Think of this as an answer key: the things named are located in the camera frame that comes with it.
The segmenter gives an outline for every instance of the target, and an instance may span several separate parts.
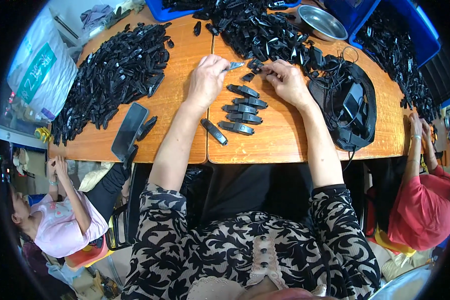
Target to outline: smartphone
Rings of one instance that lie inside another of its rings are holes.
[[[120,162],[125,162],[134,151],[137,132],[147,120],[149,111],[137,102],[133,102],[116,133],[112,144],[112,152]]]

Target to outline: pile of black plastic parts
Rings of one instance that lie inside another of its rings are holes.
[[[290,63],[302,63],[307,49],[302,43],[308,34],[301,34],[300,28],[288,20],[294,15],[278,11],[267,14],[267,9],[285,10],[285,1],[163,1],[164,8],[173,10],[200,9],[193,14],[196,19],[211,21],[205,25],[210,33],[222,38],[244,60],[253,57],[265,62],[282,59]]]
[[[55,145],[62,141],[66,146],[89,121],[97,129],[107,129],[120,104],[156,92],[170,58],[164,42],[173,45],[165,35],[170,24],[138,23],[132,32],[127,24],[123,32],[84,59],[62,111],[52,122]]]
[[[441,117],[440,106],[432,100],[422,72],[417,68],[416,52],[409,26],[394,6],[380,2],[358,31],[357,43],[363,51],[398,83],[405,97],[400,106],[416,110],[431,123]]]

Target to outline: stainless steel bowl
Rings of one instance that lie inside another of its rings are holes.
[[[311,33],[319,39],[334,41],[348,38],[348,32],[342,23],[323,9],[311,5],[302,5],[298,8],[298,15],[312,27]]]

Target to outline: orange stool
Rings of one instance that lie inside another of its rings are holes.
[[[102,248],[87,245],[85,248],[71,255],[65,256],[66,264],[70,269],[76,271],[81,267],[90,267],[96,261],[111,255],[113,251],[109,250],[105,243],[105,235],[103,235]]]

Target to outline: woman's right hand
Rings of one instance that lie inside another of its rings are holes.
[[[68,173],[69,165],[63,159],[62,156],[57,156],[55,158],[55,169],[56,169],[56,176],[58,177],[58,180],[62,183],[62,185],[66,185],[70,183],[70,177]]]
[[[430,128],[430,125],[424,118],[420,119],[420,123],[422,123],[422,137],[427,141],[432,141],[432,129]]]
[[[299,111],[304,111],[308,105],[315,103],[302,72],[290,63],[277,59],[261,69],[268,74],[266,79],[275,88],[277,95]]]

